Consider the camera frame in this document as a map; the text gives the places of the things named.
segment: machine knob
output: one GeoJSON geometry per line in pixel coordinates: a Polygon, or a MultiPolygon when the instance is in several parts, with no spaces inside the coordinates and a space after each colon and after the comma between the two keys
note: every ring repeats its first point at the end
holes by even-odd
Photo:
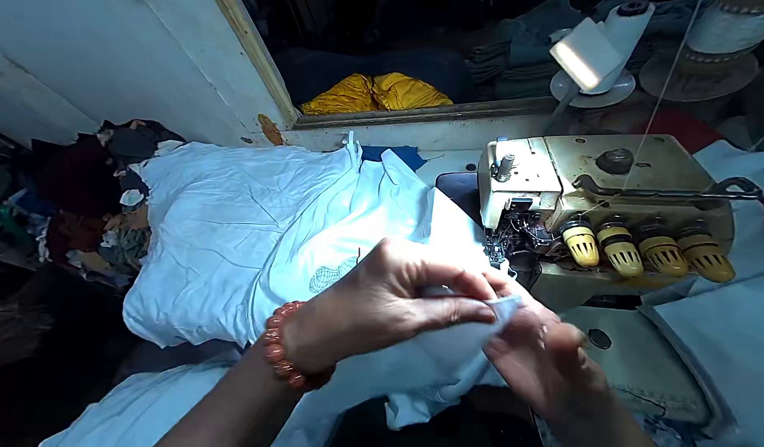
{"type": "Polygon", "coordinates": [[[609,174],[621,175],[630,172],[635,157],[629,149],[619,148],[606,150],[597,157],[595,164],[609,174]]]}
{"type": "Polygon", "coordinates": [[[639,252],[633,245],[633,236],[622,217],[614,216],[603,223],[597,232],[597,240],[619,274],[625,278],[635,278],[644,272],[639,252]]]}
{"type": "Polygon", "coordinates": [[[594,242],[592,224],[585,216],[576,216],[567,220],[559,228],[569,252],[581,267],[595,267],[600,261],[600,253],[594,242]]]}
{"type": "Polygon", "coordinates": [[[655,217],[649,220],[640,226],[638,233],[641,254],[658,272],[677,277],[688,273],[688,263],[675,240],[669,236],[663,219],[655,217]]]}
{"type": "Polygon", "coordinates": [[[713,282],[731,281],[735,269],[711,237],[704,220],[697,220],[684,228],[677,240],[683,256],[702,278],[713,282]]]}

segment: wrist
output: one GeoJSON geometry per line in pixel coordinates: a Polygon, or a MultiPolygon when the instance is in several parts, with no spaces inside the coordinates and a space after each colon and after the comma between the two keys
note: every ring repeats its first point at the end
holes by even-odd
{"type": "Polygon", "coordinates": [[[291,315],[282,328],[288,359],[305,374],[320,373],[342,360],[335,337],[331,336],[336,322],[330,321],[329,312],[324,309],[328,299],[327,293],[313,298],[291,315]]]}

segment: fingernail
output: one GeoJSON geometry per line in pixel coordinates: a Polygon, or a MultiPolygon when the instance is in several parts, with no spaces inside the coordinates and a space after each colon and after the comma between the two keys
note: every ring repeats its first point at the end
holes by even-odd
{"type": "Polygon", "coordinates": [[[588,336],[585,332],[581,331],[578,328],[575,328],[577,331],[577,337],[581,339],[581,348],[586,349],[588,348],[588,336]]]}
{"type": "Polygon", "coordinates": [[[479,320],[489,321],[490,323],[496,320],[495,311],[486,305],[483,308],[479,308],[476,315],[479,317],[479,320]]]}

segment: sewing machine light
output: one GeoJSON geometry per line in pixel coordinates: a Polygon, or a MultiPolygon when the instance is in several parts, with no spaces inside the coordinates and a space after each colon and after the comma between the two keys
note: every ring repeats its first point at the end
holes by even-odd
{"type": "Polygon", "coordinates": [[[590,18],[556,43],[550,55],[582,91],[593,90],[622,63],[622,56],[590,18]]]}

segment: lamp base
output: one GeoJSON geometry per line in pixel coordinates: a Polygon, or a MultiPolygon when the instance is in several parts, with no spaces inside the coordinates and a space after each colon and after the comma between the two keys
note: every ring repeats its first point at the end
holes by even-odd
{"type": "MultiPolygon", "coordinates": [[[[575,83],[564,70],[556,73],[550,81],[550,93],[552,93],[553,97],[559,101],[564,98],[570,87],[577,88],[575,83]]],[[[635,78],[629,71],[622,70],[622,73],[620,73],[619,78],[617,78],[614,86],[611,87],[611,90],[606,91],[606,93],[600,93],[599,95],[585,95],[581,93],[576,96],[569,105],[581,109],[612,106],[624,101],[634,90],[635,78]]]]}

